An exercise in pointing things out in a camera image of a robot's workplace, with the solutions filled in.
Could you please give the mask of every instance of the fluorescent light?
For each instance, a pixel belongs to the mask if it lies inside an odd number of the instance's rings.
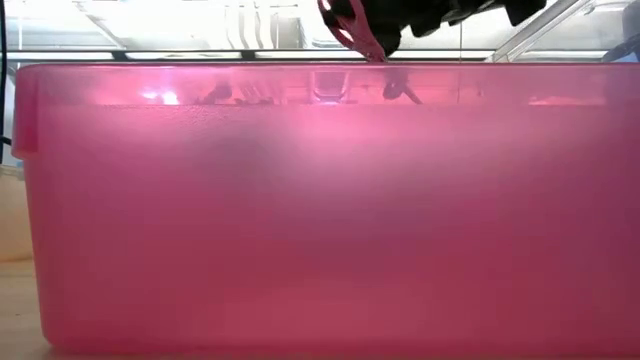
[[[256,37],[256,8],[253,2],[244,5],[244,39],[249,49],[260,49]]]
[[[234,49],[244,49],[242,38],[240,37],[240,4],[229,6],[225,11],[225,23],[227,24],[227,37]]]
[[[399,50],[390,59],[486,59],[491,50]]]
[[[575,60],[593,60],[600,61],[607,52],[604,50],[532,50],[523,53],[513,62],[531,62],[531,61],[556,61],[558,59],[566,59],[567,61]]]
[[[224,4],[217,1],[207,2],[204,12],[207,15],[206,21],[201,21],[198,33],[207,41],[211,49],[233,49],[226,28],[226,10]]]
[[[102,18],[118,38],[189,39],[211,17],[207,16],[208,3],[203,1],[144,0],[116,4]]]
[[[127,51],[127,57],[131,60],[200,60],[200,59],[241,59],[242,54],[237,51],[220,52],[145,52]]]
[[[113,60],[110,52],[9,52],[10,61],[101,61]]]
[[[273,49],[271,40],[271,8],[258,1],[258,15],[260,16],[260,42],[265,49]]]
[[[259,59],[363,59],[363,56],[351,50],[327,51],[256,51]]]

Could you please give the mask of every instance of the translucent plastic container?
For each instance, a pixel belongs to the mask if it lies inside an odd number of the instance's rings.
[[[46,65],[17,84],[57,347],[640,354],[640,65]]]

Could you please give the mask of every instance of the metal frame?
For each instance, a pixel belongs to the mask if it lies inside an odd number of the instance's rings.
[[[126,49],[127,47],[118,39],[117,36],[115,36],[111,30],[109,30],[109,28],[107,28],[106,26],[104,26],[104,24],[100,21],[100,19],[98,19],[96,16],[89,14],[86,9],[84,8],[84,5],[82,2],[78,2],[78,1],[74,1],[73,3],[76,7],[76,9],[78,9],[80,11],[80,13],[82,13],[89,21],[91,21],[91,23],[93,23],[93,25],[96,26],[96,28],[98,28],[98,32],[104,36],[107,40],[109,40],[113,45],[117,46],[118,49]]]
[[[592,0],[558,0],[540,15],[522,27],[515,35],[487,58],[487,62],[512,62],[527,51],[536,41],[576,12],[584,9]]]
[[[399,50],[391,62],[481,62],[490,50]],[[10,51],[9,61],[26,63],[247,63],[247,62],[365,62],[364,57],[348,50],[216,50],[216,51]]]
[[[531,50],[520,54],[513,62],[536,63],[598,63],[606,50]]]

